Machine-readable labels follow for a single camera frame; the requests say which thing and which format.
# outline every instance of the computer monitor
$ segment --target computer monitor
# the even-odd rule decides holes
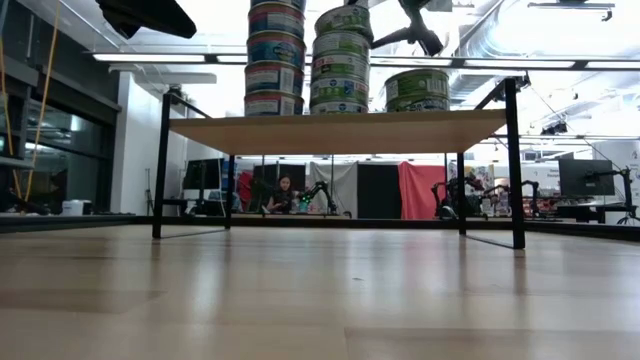
[[[202,170],[204,173],[203,189],[220,188],[220,171],[223,159],[191,160],[187,165],[187,174],[184,177],[182,188],[184,190],[199,190],[202,181]]]
[[[563,196],[615,195],[613,175],[590,176],[613,171],[609,160],[558,160],[560,192]]]

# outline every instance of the wooden floor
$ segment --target wooden floor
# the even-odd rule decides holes
[[[640,359],[633,243],[150,232],[0,235],[0,359]]]

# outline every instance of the cylindrical container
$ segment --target cylindrical container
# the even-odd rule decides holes
[[[304,41],[281,31],[263,31],[247,41],[248,64],[258,61],[282,61],[299,69],[304,68]]]
[[[307,8],[307,0],[251,0],[251,7],[255,7],[264,3],[277,3],[293,6],[304,13]]]
[[[249,11],[249,36],[261,31],[282,31],[304,39],[304,15],[290,5],[261,4]]]
[[[418,69],[394,75],[385,82],[387,103],[397,99],[449,99],[449,76],[436,69]]]
[[[320,79],[311,83],[311,107],[336,101],[366,106],[369,103],[369,86],[362,80],[349,78]]]
[[[313,57],[330,53],[360,56],[369,60],[371,43],[364,36],[351,31],[332,31],[313,42]]]
[[[302,95],[304,72],[285,62],[258,61],[245,70],[247,94],[255,91],[282,91],[295,96]]]
[[[347,113],[366,114],[369,112],[369,109],[366,106],[357,103],[334,101],[312,106],[310,112],[311,115]]]
[[[257,91],[244,97],[245,116],[302,115],[304,100],[281,91]]]
[[[369,83],[369,61],[354,55],[327,55],[313,59],[311,80],[353,77]]]
[[[316,35],[332,30],[349,30],[373,40],[369,9],[358,5],[345,5],[322,14],[315,25]]]
[[[449,111],[449,99],[439,96],[411,95],[387,103],[387,112]]]

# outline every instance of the white curtain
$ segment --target white curtain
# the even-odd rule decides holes
[[[326,181],[331,193],[331,165],[310,164],[309,186],[318,181]],[[338,213],[350,211],[354,219],[358,218],[358,165],[335,165],[333,167],[333,201],[338,206]],[[311,204],[326,210],[327,198],[319,193]]]

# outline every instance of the window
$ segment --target window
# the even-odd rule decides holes
[[[32,160],[35,145],[28,142],[26,159]],[[100,191],[108,186],[104,176],[108,162],[38,145],[29,201],[47,207],[53,214],[62,212],[65,200],[89,200],[94,210],[106,210],[108,199]],[[23,195],[28,185],[29,171],[22,171],[20,183]]]
[[[37,101],[29,103],[27,136],[30,139],[35,139],[41,106],[42,104]],[[45,116],[40,125],[41,143],[48,142],[70,150],[99,156],[110,156],[105,135],[104,127],[51,106],[46,107]]]

